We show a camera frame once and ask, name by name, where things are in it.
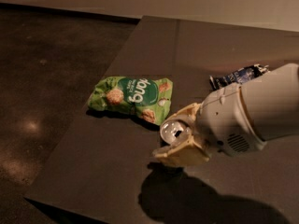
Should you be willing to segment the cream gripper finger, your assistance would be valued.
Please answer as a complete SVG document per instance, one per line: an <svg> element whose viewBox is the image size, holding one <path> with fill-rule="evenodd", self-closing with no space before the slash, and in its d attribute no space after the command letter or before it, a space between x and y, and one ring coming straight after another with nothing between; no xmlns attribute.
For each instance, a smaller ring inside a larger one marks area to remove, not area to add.
<svg viewBox="0 0 299 224"><path fill-rule="evenodd" d="M196 166L208 162L213 153L213 148L208 142L192 132L192 136L181 145L155 149L152 155L163 165L168 167Z"/></svg>
<svg viewBox="0 0 299 224"><path fill-rule="evenodd" d="M197 119L197 113L201 105L199 103L192 103L181 108L178 112L171 115L166 122L178 122L184 125L193 125Z"/></svg>

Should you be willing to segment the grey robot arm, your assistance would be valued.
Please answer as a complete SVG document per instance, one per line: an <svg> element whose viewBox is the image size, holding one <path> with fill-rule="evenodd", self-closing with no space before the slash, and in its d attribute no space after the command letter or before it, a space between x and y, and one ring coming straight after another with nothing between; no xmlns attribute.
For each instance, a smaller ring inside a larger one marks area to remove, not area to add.
<svg viewBox="0 0 299 224"><path fill-rule="evenodd" d="M218 151L233 157L296 134L299 64L288 63L180 109L161 125L166 145L154 150L153 156L168 167L194 166L209 161Z"/></svg>

